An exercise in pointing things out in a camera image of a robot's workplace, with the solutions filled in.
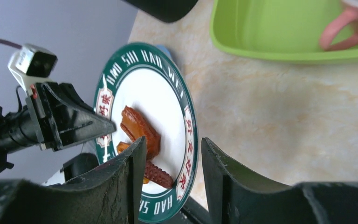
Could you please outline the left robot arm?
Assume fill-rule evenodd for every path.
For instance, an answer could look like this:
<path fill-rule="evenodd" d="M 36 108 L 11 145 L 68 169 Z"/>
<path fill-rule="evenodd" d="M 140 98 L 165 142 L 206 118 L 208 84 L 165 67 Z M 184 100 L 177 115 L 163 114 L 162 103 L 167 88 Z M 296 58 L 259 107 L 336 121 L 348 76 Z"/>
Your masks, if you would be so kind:
<path fill-rule="evenodd" d="M 8 154 L 33 146 L 57 152 L 115 131 L 115 123 L 96 114 L 73 85 L 33 84 L 17 112 L 2 115 L 0 107 L 0 173 L 13 168 Z"/>

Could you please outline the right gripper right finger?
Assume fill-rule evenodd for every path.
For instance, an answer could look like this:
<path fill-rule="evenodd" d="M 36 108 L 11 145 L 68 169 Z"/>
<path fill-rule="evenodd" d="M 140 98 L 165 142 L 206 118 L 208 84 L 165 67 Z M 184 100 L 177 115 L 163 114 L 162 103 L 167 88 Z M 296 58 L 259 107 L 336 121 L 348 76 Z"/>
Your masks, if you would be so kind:
<path fill-rule="evenodd" d="M 358 224 L 358 182 L 290 186 L 240 164 L 209 138 L 201 148 L 214 224 Z"/>

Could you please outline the white plate green rim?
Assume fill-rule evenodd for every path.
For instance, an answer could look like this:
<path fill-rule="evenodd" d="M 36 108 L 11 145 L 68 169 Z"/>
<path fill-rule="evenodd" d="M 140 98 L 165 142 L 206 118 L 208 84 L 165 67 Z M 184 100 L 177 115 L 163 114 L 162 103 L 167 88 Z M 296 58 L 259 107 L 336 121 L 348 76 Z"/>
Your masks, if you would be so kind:
<path fill-rule="evenodd" d="M 131 138 L 120 127 L 125 107 L 138 111 L 161 136 L 152 163 L 167 172 L 173 185 L 155 182 L 142 187 L 139 220 L 159 224 L 184 206 L 193 188 L 199 157 L 195 109 L 189 89 L 169 54 L 143 43 L 129 43 L 106 63 L 94 97 L 96 114 L 112 120 L 117 130 L 95 139 L 99 163 L 116 157 L 120 142 Z"/>

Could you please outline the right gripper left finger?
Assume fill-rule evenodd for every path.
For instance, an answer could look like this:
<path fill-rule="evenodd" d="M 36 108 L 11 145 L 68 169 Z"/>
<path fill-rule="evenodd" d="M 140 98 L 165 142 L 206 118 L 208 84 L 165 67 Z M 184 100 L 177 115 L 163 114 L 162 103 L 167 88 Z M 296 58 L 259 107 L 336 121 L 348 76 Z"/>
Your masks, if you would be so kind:
<path fill-rule="evenodd" d="M 146 139 L 61 185 L 0 180 L 0 224 L 136 224 Z"/>

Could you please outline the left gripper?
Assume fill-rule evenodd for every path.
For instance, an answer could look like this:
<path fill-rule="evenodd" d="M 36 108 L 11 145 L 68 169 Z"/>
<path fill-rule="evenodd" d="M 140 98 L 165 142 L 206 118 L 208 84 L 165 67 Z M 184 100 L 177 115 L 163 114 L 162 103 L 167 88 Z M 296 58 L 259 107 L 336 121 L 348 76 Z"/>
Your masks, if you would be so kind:
<path fill-rule="evenodd" d="M 41 149 L 60 151 L 111 134 L 116 124 L 87 105 L 68 83 L 35 83 L 26 102 Z"/>

